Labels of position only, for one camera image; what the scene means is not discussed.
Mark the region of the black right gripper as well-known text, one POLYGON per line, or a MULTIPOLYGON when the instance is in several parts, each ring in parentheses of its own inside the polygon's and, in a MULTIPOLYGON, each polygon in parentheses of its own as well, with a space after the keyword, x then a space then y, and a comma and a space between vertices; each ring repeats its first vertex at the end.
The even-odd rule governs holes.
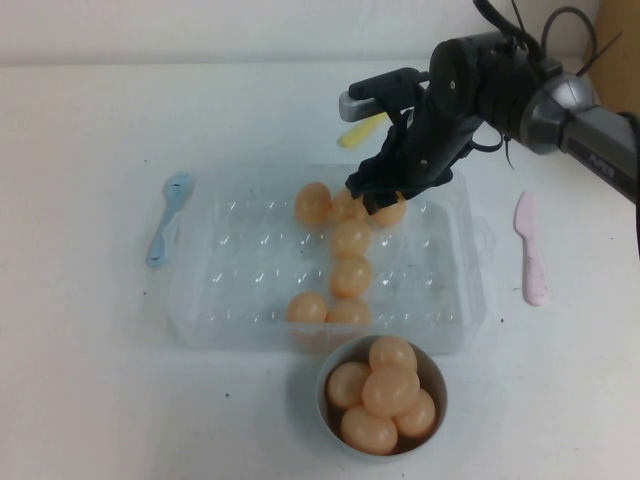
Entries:
POLYGON ((354 198, 363 196, 369 216, 377 200, 410 200, 452 178, 451 167, 480 126, 476 115, 450 118, 425 94, 418 105, 392 126, 380 152, 361 162, 346 180, 354 198))

